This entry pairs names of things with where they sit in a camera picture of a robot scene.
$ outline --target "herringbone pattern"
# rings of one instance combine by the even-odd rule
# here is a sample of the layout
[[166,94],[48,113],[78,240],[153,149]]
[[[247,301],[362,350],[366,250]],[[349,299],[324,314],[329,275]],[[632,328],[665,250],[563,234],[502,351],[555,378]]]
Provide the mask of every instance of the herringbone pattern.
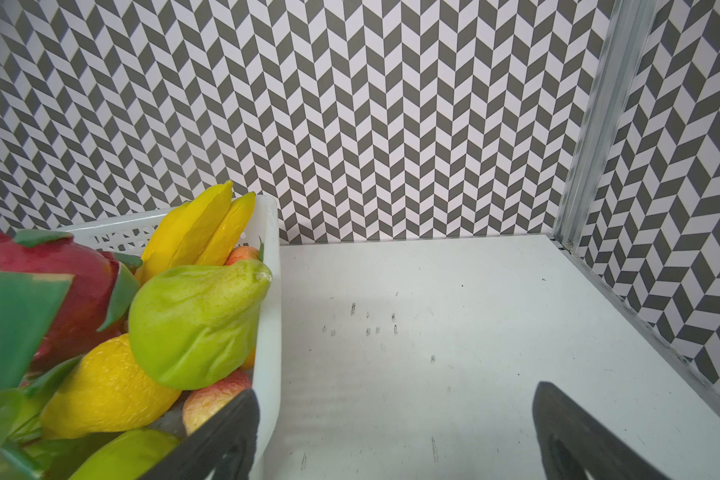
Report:
[[612,0],[8,0],[0,228],[227,179],[292,243],[550,232]]
[[664,0],[580,255],[720,389],[720,0]]

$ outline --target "apple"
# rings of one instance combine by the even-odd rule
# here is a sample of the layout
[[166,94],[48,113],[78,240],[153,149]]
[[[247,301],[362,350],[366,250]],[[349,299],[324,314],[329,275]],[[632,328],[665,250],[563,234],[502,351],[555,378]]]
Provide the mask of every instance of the apple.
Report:
[[231,265],[235,262],[239,262],[240,260],[258,260],[259,259],[259,249],[253,248],[252,246],[238,246],[234,250],[232,250],[232,253],[230,254],[230,257],[226,259],[226,262],[224,265]]
[[186,434],[192,435],[208,418],[252,385],[251,379],[243,370],[235,370],[213,385],[192,392],[184,401],[182,411]]

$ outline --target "wall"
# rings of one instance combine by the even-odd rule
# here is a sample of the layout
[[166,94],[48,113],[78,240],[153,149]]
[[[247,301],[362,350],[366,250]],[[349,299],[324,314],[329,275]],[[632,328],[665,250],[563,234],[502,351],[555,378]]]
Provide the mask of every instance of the wall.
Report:
[[612,0],[8,0],[0,229],[232,179],[292,243],[551,232]]
[[720,0],[662,0],[580,255],[720,390]]

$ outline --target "white plastic basket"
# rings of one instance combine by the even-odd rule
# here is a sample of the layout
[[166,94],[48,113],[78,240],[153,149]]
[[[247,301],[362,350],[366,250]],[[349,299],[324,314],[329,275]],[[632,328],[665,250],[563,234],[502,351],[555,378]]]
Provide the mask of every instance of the white plastic basket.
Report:
[[[170,209],[143,214],[118,216],[59,228],[74,234],[78,244],[97,250],[141,255],[152,233]],[[256,435],[256,456],[250,478],[260,478],[259,459],[275,430],[280,411],[280,369],[282,367],[282,321],[280,305],[280,241],[277,223],[277,200],[268,195],[256,196],[253,216],[240,236],[240,243],[259,247],[264,242],[264,263],[272,272],[269,293],[262,302],[259,334],[256,340],[256,366],[253,390],[259,399],[261,419]]]

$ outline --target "table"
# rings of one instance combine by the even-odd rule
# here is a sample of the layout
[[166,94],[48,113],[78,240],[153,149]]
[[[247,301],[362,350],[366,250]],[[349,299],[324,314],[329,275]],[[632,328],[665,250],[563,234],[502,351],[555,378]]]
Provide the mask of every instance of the table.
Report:
[[281,256],[265,478],[544,478],[541,380],[671,478],[720,478],[720,418],[546,236]]

